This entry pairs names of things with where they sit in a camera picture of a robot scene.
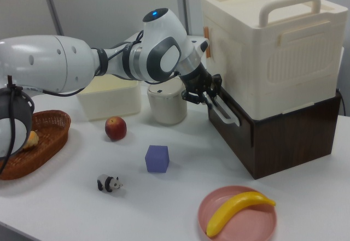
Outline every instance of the wooden box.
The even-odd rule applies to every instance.
[[[313,106],[259,121],[250,118],[224,89],[219,96],[237,115],[241,125],[223,123],[214,110],[208,110],[209,119],[254,179],[332,151],[339,93]]]

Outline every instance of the white cup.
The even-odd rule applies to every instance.
[[[185,90],[185,85],[178,77],[148,87],[149,104],[157,122],[173,125],[186,117],[187,101],[181,97],[183,90]]]

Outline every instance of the white container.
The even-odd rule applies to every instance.
[[[139,82],[122,80],[110,74],[94,77],[77,97],[90,121],[136,114],[141,110]]]
[[[347,8],[325,0],[201,0],[223,88],[255,120],[335,96]]]
[[[185,86],[179,78],[150,85],[147,95],[154,119],[166,125],[181,122],[187,114],[187,101],[181,97]]]

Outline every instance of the pink plate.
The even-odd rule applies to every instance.
[[[248,191],[256,190],[245,186],[226,186],[216,189],[203,199],[198,210],[198,222],[206,240],[267,241],[271,238],[277,225],[277,216],[275,208],[268,204],[247,207],[232,217],[215,237],[205,235],[207,224],[215,211],[232,196]]]

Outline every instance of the toy panda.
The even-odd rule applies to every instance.
[[[119,182],[118,177],[113,178],[113,177],[109,177],[106,174],[101,174],[97,178],[97,187],[100,191],[102,191],[103,189],[106,189],[107,192],[112,192],[113,189],[121,188],[122,185],[123,184]]]

